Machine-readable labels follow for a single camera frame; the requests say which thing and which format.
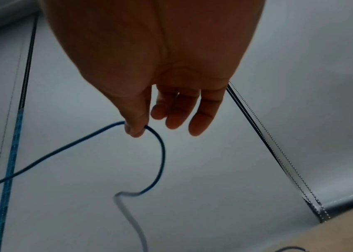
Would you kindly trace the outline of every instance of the wooden surface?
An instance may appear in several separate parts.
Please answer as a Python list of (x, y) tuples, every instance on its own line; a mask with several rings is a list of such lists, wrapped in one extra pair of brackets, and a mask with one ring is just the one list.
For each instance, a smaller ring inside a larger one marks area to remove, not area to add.
[(286, 246), (300, 246), (310, 252), (353, 252), (353, 210), (266, 252)]

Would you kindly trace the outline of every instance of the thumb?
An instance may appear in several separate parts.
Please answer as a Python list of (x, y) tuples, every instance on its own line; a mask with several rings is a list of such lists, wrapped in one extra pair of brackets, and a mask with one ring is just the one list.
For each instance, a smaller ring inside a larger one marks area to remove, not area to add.
[(135, 96), (108, 98), (125, 118), (125, 132), (132, 137), (143, 135), (149, 123), (151, 86)]

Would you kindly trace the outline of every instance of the skin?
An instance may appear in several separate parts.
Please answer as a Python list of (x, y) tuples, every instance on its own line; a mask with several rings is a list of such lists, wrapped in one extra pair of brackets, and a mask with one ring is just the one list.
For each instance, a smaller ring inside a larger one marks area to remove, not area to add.
[[(246, 51), (264, 0), (42, 0), (81, 75), (126, 120), (133, 137), (152, 118), (193, 136), (214, 119)], [(159, 91), (150, 113), (151, 87)]]

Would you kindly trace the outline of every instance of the blue strip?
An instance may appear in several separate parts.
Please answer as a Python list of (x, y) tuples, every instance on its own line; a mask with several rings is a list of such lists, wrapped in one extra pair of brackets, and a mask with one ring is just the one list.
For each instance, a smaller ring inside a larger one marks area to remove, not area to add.
[[(22, 131), (24, 109), (19, 109), (17, 112), (17, 119), (15, 131), (13, 133), (12, 147), (10, 149), (9, 159), (7, 161), (6, 177), (11, 176), (15, 172), (17, 150), (19, 149), (20, 133)], [(5, 230), (5, 222), (7, 215), (7, 208), (9, 206), (10, 192), (12, 190), (12, 179), (3, 184), (2, 196), (0, 201), (0, 251), (2, 246), (3, 232)]]

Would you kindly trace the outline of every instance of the pinky finger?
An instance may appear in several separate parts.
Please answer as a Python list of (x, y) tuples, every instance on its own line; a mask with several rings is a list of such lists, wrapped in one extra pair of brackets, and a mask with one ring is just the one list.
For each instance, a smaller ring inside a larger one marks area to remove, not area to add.
[(225, 91), (226, 87), (214, 91), (201, 91), (200, 105), (189, 124), (189, 133), (192, 136), (201, 135), (211, 124), (222, 103)]

